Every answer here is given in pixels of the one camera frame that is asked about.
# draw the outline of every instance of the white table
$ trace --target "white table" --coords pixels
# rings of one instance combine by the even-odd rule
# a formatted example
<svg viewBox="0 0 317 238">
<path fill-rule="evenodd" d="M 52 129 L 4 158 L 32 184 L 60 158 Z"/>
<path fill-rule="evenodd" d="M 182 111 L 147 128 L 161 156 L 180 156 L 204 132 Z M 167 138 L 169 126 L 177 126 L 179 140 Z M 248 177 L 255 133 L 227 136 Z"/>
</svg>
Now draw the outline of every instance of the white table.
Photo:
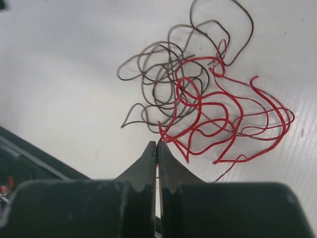
<svg viewBox="0 0 317 238">
<path fill-rule="evenodd" d="M 122 82 L 116 69 L 151 42 L 165 40 L 172 25 L 189 23 L 191 0 L 9 3 L 11 11 L 0 13 L 1 126 L 93 179 L 116 177 L 148 141 L 159 138 L 142 124 L 120 129 L 131 105 L 143 97 L 140 81 Z M 256 28 L 229 74 L 245 79 L 260 75 L 259 84 L 290 108 L 296 120 L 275 150 L 235 166 L 223 181 L 289 185 L 317 233 L 317 1 L 240 3 Z M 239 42 L 249 26 L 227 5 L 211 1 L 200 17 L 231 23 L 233 41 Z M 184 163 L 177 149 L 170 148 Z M 187 167 L 206 181 L 224 169 L 206 156 L 192 159 Z"/>
</svg>

